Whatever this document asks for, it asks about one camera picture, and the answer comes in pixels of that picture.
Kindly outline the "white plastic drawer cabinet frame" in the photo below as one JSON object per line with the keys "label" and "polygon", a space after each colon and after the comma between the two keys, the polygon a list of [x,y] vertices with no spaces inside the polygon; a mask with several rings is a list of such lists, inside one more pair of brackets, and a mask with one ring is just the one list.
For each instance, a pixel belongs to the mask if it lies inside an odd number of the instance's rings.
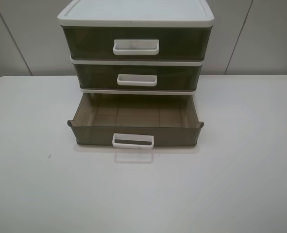
{"label": "white plastic drawer cabinet frame", "polygon": [[[66,27],[212,28],[214,15],[204,0],[74,0],[58,15]],[[158,40],[115,40],[115,55],[157,55]],[[73,65],[201,66],[202,61],[75,60]],[[155,75],[119,74],[119,85],[156,86]],[[84,93],[191,95],[194,91],[82,89]]]}

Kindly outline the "dark translucent drawer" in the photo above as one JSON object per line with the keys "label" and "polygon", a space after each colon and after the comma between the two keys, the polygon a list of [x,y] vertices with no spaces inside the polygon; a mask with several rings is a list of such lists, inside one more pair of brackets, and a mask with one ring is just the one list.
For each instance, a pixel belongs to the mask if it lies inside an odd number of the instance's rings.
{"label": "dark translucent drawer", "polygon": [[[211,28],[63,27],[72,59],[202,61]],[[115,55],[115,40],[158,40],[157,55]]]}
{"label": "dark translucent drawer", "polygon": [[[119,65],[74,65],[80,88],[109,90],[194,91],[201,66],[119,66]],[[156,86],[119,85],[119,74],[155,75]]]}
{"label": "dark translucent drawer", "polygon": [[193,147],[204,123],[192,96],[84,93],[68,121],[77,144],[114,147]]}

